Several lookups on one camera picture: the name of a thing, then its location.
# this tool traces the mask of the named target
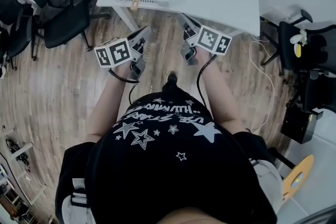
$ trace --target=white sneaker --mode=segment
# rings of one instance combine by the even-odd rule
[[[1,70],[0,70],[0,79],[3,79],[4,76],[6,74],[6,68],[5,67],[1,67]]]

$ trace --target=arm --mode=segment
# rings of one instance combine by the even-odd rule
[[[127,78],[130,74],[130,63],[126,62],[116,67],[114,71],[120,77]],[[124,88],[125,82],[113,76],[109,78],[89,118],[85,142],[98,142],[116,123]]]
[[[202,68],[210,57],[208,51],[197,47],[196,59],[199,68]],[[223,79],[217,63],[214,61],[210,63],[204,69],[202,77],[214,120],[232,134],[246,131],[240,118],[237,102]]]

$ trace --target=white cable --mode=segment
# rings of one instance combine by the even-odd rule
[[[257,129],[257,130],[255,130],[254,132],[253,132],[253,134],[255,134],[261,127],[263,127],[264,125],[265,125],[265,123],[268,121],[268,118],[269,118],[269,116],[271,115],[271,112],[272,112],[272,110],[273,110],[273,105],[274,105],[274,99],[275,99],[275,89],[274,89],[274,85],[273,85],[273,82],[272,82],[272,80],[271,80],[271,78],[265,73],[265,72],[263,72],[263,71],[261,71],[258,67],[257,67],[257,65],[252,61],[252,59],[251,59],[251,45],[252,45],[252,43],[258,43],[258,44],[260,44],[260,45],[262,45],[262,47],[264,48],[264,50],[265,50],[265,52],[267,53],[267,55],[269,56],[269,54],[268,54],[268,52],[267,52],[267,50],[266,50],[266,48],[263,46],[263,44],[261,44],[260,42],[258,42],[258,41],[252,41],[251,43],[250,43],[250,47],[249,47],[249,57],[250,57],[250,61],[251,61],[251,63],[253,63],[253,65],[256,67],[256,69],[258,69],[258,71],[260,71],[261,73],[263,73],[268,79],[269,79],[269,81],[271,82],[271,84],[272,84],[272,88],[273,88],[273,99],[272,99],[272,106],[271,106],[271,109],[270,109],[270,111],[269,111],[269,113],[268,113],[268,116],[267,116],[267,118],[266,118],[266,120],[264,121],[264,123]]]
[[[259,40],[259,39],[256,39],[253,35],[251,35],[251,36],[255,41],[269,42],[269,40]]]
[[[261,42],[269,42],[269,40],[259,40],[259,39],[256,39],[253,35],[251,35],[252,39],[254,39],[255,41],[261,41]],[[271,55],[268,53],[267,49],[265,48],[265,46],[261,43],[259,43],[260,45],[262,45],[262,47],[264,48],[266,54],[268,55],[268,57],[271,57]]]

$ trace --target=floor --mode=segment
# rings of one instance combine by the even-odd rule
[[[102,11],[106,9],[95,9],[96,13]],[[130,33],[119,16],[113,10],[108,11],[112,16],[110,20],[94,20],[86,30],[89,42],[95,46],[112,37],[125,37]],[[144,53],[146,69],[132,93],[132,99],[160,91],[172,70],[177,72],[178,85],[199,98],[196,88],[198,70],[186,66],[180,55],[183,32],[175,15],[140,9],[134,16],[140,26],[151,25],[153,34]],[[218,30],[225,29],[219,24],[202,22]],[[236,36],[227,55],[218,58],[218,65],[239,104],[245,127],[253,131],[267,118],[272,102],[272,86],[249,60],[251,41],[251,35]],[[266,49],[269,53],[274,50],[268,42]],[[259,65],[265,55],[260,45],[252,44],[251,58],[254,62]],[[14,127],[16,133],[13,138],[20,143],[34,143],[33,149],[28,151],[32,180],[21,179],[20,183],[30,199],[43,184],[47,185],[32,208],[40,223],[46,223],[49,216],[54,215],[54,198],[64,151],[82,141],[88,116],[110,75],[99,67],[94,52],[86,52],[80,37],[50,50],[44,47],[42,40],[38,40],[37,61],[31,61],[28,47],[16,62],[17,71],[9,69],[6,78],[0,81],[1,125]],[[277,61],[262,70],[274,83],[275,101],[268,122],[259,134],[268,146],[284,152],[289,139],[280,134],[280,128],[285,104],[292,95],[292,78],[288,84],[282,84]],[[129,105],[130,87],[126,86],[120,114]],[[0,152],[8,155],[4,139],[0,143]],[[22,171],[16,162],[13,162],[13,169],[15,174]]]

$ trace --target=star print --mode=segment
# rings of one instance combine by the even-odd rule
[[[168,130],[168,132],[170,132],[170,133],[172,133],[172,134],[175,134],[176,132],[178,132],[179,130],[177,129],[177,125],[174,125],[174,126],[172,126],[172,125],[170,125],[169,126],[169,130]]]
[[[139,129],[138,127],[135,127],[135,122],[131,123],[131,124],[126,124],[126,123],[122,123],[122,127],[117,129],[116,131],[114,131],[113,133],[119,133],[122,132],[122,135],[124,137],[124,139],[126,138],[126,136],[128,135],[128,133],[132,130],[136,130]]]
[[[217,129],[215,129],[215,124],[213,122],[209,122],[206,125],[201,125],[196,122],[191,122],[197,129],[197,133],[194,134],[194,136],[205,136],[206,139],[209,140],[210,143],[213,143],[215,141],[215,134],[221,134],[221,132]]]
[[[139,144],[142,147],[142,149],[145,151],[147,142],[155,140],[154,138],[147,135],[147,132],[148,132],[148,129],[146,129],[142,133],[137,133],[137,132],[132,131],[132,134],[135,136],[135,139],[131,145]]]
[[[177,153],[176,157],[180,158],[180,161],[183,161],[184,159],[187,159],[185,157],[185,153],[180,153],[180,152]]]
[[[186,101],[188,105],[192,105],[194,102],[189,100],[189,101]]]
[[[153,102],[158,102],[161,104],[161,102],[164,102],[163,100],[161,100],[161,98],[158,98],[158,99],[154,99]]]

